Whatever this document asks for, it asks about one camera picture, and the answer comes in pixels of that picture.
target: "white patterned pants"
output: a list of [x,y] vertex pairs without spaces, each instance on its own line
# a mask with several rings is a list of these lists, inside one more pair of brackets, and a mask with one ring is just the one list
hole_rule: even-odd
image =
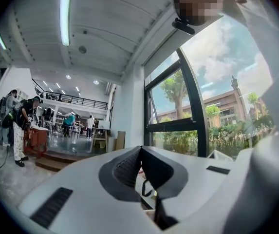
[[25,157],[23,154],[23,130],[13,122],[14,127],[14,159],[21,160],[21,158]]

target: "window pane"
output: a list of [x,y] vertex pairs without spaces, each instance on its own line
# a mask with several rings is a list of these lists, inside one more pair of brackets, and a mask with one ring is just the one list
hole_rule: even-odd
[[210,152],[235,157],[269,134],[274,124],[261,96],[272,78],[245,26],[224,16],[182,50],[204,100]]
[[175,61],[177,61],[178,55],[176,51],[171,54],[168,58],[165,59],[152,73],[151,73],[151,80],[154,80],[158,77],[163,71],[165,71],[170,65],[172,65]]
[[191,117],[189,97],[180,69],[150,90],[150,95],[150,109],[154,112],[154,103],[156,112],[151,114],[153,121],[150,120],[149,124],[157,123],[156,117],[158,117],[159,123]]
[[153,133],[152,145],[179,154],[197,156],[197,131]]

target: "black railing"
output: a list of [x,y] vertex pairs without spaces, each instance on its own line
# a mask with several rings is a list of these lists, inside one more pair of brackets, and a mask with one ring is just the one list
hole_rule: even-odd
[[106,103],[106,102],[45,91],[37,84],[37,82],[35,80],[32,79],[32,81],[35,86],[36,93],[41,97],[43,96],[43,98],[45,98],[45,99],[62,101],[65,103],[71,103],[71,104],[75,104],[75,105],[93,107],[93,108],[98,108],[98,109],[107,110],[107,108],[108,108],[108,103]]

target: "black window frame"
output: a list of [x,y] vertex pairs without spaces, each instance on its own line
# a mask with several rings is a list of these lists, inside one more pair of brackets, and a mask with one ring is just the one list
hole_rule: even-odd
[[[178,48],[176,53],[179,59],[171,64],[164,72],[145,86],[144,91],[144,145],[152,146],[153,134],[155,132],[180,132],[180,131],[197,131],[198,135],[198,157],[207,157],[209,154],[208,142],[208,125],[206,121],[205,105],[203,103],[201,91],[196,76],[191,65],[186,58],[183,50]],[[186,84],[187,93],[190,101],[192,112],[191,118],[178,119],[169,122],[159,122],[151,91],[154,87],[175,74],[179,69],[182,70],[183,78]],[[149,124],[153,112],[156,116],[157,123]]]

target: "wooden step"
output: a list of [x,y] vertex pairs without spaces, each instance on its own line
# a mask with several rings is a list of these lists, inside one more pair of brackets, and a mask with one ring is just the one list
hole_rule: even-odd
[[88,158],[88,156],[74,156],[74,155],[60,154],[53,151],[47,151],[43,153],[43,157],[62,163],[68,163],[68,164]]
[[44,169],[58,172],[61,169],[65,168],[69,163],[58,162],[55,160],[47,159],[45,157],[36,159],[36,166],[42,167]]

